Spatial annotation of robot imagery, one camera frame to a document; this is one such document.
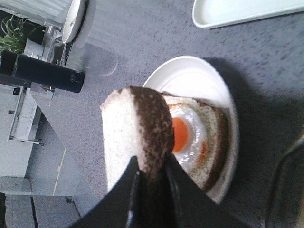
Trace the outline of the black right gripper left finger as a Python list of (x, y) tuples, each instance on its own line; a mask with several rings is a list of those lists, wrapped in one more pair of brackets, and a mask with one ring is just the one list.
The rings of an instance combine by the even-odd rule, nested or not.
[(134, 178), (139, 171), (137, 157), (131, 157), (124, 173), (112, 190), (71, 228), (124, 228)]

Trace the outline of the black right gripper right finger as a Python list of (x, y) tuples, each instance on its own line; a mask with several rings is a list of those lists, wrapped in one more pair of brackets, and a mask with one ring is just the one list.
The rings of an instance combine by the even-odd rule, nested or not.
[(171, 228), (248, 228), (213, 202), (186, 174), (174, 155), (165, 162), (165, 195)]

